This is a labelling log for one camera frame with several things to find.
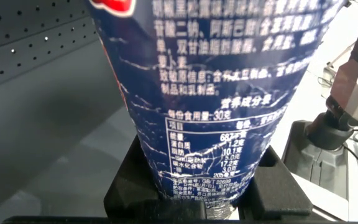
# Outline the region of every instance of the pegboard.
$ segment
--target pegboard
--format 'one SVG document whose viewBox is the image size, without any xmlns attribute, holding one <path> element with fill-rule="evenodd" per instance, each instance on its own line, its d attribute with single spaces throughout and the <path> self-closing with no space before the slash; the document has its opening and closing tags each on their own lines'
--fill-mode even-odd
<svg viewBox="0 0 358 224">
<path fill-rule="evenodd" d="M 0 83 L 98 39 L 84 0 L 0 0 Z"/>
</svg>

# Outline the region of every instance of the gray wall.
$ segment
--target gray wall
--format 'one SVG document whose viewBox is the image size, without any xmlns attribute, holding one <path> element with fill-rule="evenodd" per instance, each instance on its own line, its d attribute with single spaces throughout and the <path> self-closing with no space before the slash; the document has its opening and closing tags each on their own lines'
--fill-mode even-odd
<svg viewBox="0 0 358 224">
<path fill-rule="evenodd" d="M 1 84 L 0 221 L 105 216 L 134 136 L 98 41 Z"/>
</svg>

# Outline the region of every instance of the dark blue packaging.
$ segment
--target dark blue packaging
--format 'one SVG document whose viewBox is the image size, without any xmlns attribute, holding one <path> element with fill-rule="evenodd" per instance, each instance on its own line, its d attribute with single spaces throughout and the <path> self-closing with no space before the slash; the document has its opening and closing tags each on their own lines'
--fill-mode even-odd
<svg viewBox="0 0 358 224">
<path fill-rule="evenodd" d="M 343 2 L 85 1 L 160 193 L 225 218 Z"/>
</svg>

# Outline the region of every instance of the black foam holder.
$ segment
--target black foam holder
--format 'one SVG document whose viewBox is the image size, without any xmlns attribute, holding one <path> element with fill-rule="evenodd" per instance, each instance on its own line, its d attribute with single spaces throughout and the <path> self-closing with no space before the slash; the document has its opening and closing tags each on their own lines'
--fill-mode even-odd
<svg viewBox="0 0 358 224">
<path fill-rule="evenodd" d="M 166 203 L 159 197 L 139 139 L 135 137 L 104 198 L 104 207 L 110 218 L 133 218 L 135 213 L 139 214 L 139 211 L 134 211 L 133 205 L 139 206 L 140 203 L 149 203 L 150 200 Z M 181 206 L 195 206 L 205 210 L 202 202 L 182 201 Z M 303 219 L 311 215 L 313 208 L 308 197 L 271 147 L 263 156 L 238 206 L 239 215 L 245 220 L 281 220 L 285 217 Z M 187 218 L 201 218 L 204 213 L 205 211 L 198 211 Z"/>
</svg>

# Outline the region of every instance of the nutrition facts table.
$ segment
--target nutrition facts table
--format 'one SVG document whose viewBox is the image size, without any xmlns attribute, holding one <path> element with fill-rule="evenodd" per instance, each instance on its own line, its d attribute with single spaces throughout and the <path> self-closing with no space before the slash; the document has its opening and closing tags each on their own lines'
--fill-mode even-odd
<svg viewBox="0 0 358 224">
<path fill-rule="evenodd" d="M 187 118 L 165 118 L 171 173 L 191 173 L 200 177 L 208 175 L 213 178 L 230 178 L 240 174 L 237 166 L 248 131 L 274 122 L 284 111 L 285 108 L 282 108 L 269 114 L 223 121 L 214 121 L 213 116 L 193 121 L 191 114 L 201 114 L 203 117 L 203 112 L 189 111 L 184 113 L 188 114 Z M 176 118 L 179 117 L 177 111 L 173 113 Z M 203 145 L 211 141 L 216 144 Z"/>
</svg>

